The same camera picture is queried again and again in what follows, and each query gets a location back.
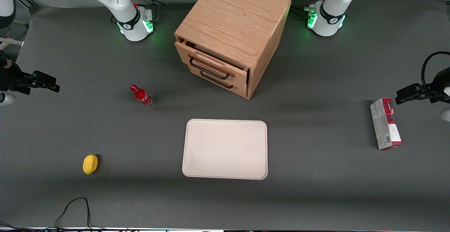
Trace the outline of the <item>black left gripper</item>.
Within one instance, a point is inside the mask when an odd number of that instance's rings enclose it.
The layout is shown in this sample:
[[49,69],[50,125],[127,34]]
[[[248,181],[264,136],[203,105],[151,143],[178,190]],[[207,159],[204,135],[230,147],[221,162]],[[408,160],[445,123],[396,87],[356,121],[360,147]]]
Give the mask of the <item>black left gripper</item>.
[[398,90],[395,98],[396,104],[400,105],[408,101],[421,101],[429,99],[430,103],[450,103],[449,95],[445,89],[449,88],[450,68],[438,72],[431,83],[425,83],[425,68],[423,68],[423,85],[414,83]]

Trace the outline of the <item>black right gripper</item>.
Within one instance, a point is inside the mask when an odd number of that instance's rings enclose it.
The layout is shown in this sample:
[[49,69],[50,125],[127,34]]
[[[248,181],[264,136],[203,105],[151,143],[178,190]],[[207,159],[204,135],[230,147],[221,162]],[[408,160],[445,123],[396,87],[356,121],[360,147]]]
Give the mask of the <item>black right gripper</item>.
[[31,93],[31,88],[42,88],[53,92],[59,92],[60,86],[56,84],[56,78],[47,75],[44,72],[34,71],[31,74],[26,73],[22,80],[21,88],[17,88],[18,77],[21,76],[21,70],[13,59],[0,51],[1,67],[0,67],[0,90],[1,92],[16,91],[20,93]]

